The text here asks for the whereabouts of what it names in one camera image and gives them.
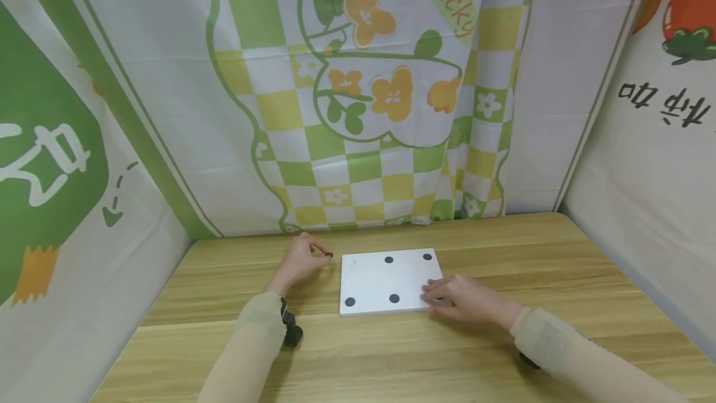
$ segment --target green and yellow checkered pattern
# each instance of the green and yellow checkered pattern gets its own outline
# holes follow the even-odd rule
[[[254,156],[288,209],[283,228],[499,214],[495,176],[512,133],[527,0],[482,6],[452,133],[429,148],[406,148],[389,136],[351,142],[320,121],[313,97],[319,61],[298,31],[297,2],[219,0],[213,35],[227,87],[258,121]]]

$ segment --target small black object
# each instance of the small black object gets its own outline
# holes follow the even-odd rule
[[[520,352],[520,359],[522,360],[522,362],[524,362],[525,364],[527,364],[527,365],[528,365],[529,367],[531,367],[532,369],[535,369],[535,370],[540,369],[540,366],[538,366],[537,364],[535,364],[534,361],[532,361],[531,359],[529,359],[529,358],[528,358],[527,356],[525,356],[522,352]]]
[[[303,338],[303,329],[296,325],[296,316],[287,310],[286,299],[281,298],[281,318],[286,326],[286,336],[283,337],[283,345],[296,347]]]

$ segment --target beige sleeve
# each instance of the beige sleeve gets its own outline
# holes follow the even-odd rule
[[[541,308],[525,308],[510,334],[523,355],[594,402],[688,402]]]
[[[236,328],[199,394],[199,403],[254,403],[286,336],[281,298],[256,295],[246,304]]]

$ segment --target white square board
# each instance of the white square board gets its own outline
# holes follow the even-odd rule
[[[348,254],[341,261],[340,314],[409,312],[428,279],[442,279],[433,248]]]

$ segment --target wooden table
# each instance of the wooden table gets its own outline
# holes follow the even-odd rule
[[[519,362],[507,336],[423,312],[338,315],[342,254],[432,246],[465,272],[540,305],[694,402],[716,402],[716,367],[565,216],[317,234],[333,268],[289,295],[305,338],[282,351],[262,402],[579,402]],[[200,241],[189,250],[92,402],[194,402],[244,304],[278,266],[282,235]]]

